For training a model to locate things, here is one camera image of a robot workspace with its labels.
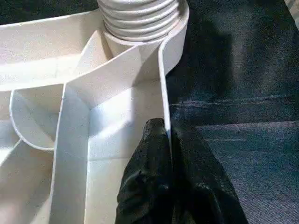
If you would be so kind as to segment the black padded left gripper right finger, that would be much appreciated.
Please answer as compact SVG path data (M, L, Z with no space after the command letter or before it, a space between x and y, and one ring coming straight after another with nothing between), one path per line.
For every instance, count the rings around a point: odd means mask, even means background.
M248 223L230 178L199 132L173 130L172 158L177 195L189 223Z

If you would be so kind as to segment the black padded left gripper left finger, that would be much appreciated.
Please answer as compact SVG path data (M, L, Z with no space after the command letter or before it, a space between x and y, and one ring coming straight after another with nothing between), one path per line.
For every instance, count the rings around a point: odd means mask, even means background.
M123 172L115 223L172 223L172 193L173 170L164 120L150 119Z

